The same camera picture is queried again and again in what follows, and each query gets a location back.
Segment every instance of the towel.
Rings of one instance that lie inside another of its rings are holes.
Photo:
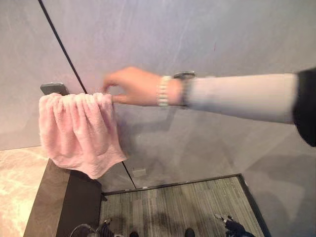
[[[126,160],[110,94],[41,97],[39,133],[48,157],[58,167],[82,171],[91,179]]]

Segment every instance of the striped carpet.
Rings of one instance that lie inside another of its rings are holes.
[[[264,236],[237,177],[110,195],[102,202],[100,221],[129,236],[183,237],[191,227],[196,236],[225,236],[223,222],[214,217],[231,215],[257,237]]]

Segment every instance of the floor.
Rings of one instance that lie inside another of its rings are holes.
[[[47,161],[41,147],[0,151],[0,237],[23,236]]]
[[[110,195],[102,202],[100,221],[111,219],[112,231],[125,236],[137,231],[141,237],[182,237],[188,227],[196,236],[225,236],[215,213],[231,215],[264,236],[237,177]]]

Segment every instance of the wristwatch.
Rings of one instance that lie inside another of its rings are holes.
[[[196,77],[196,74],[194,71],[184,71],[179,72],[173,75],[174,79],[179,79],[182,83],[183,91],[182,91],[182,97],[181,97],[181,106],[182,108],[188,107],[188,95],[191,89],[191,82],[192,79]]]

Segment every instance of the grey wall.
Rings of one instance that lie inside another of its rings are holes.
[[[40,85],[83,90],[37,0],[0,1],[0,150],[39,146]],[[133,189],[123,165],[101,178],[104,191]]]
[[[83,84],[124,66],[170,75],[295,72],[316,62],[316,1],[51,1]],[[315,233],[315,150],[291,125],[212,113],[117,107],[137,187],[242,172],[273,236]]]

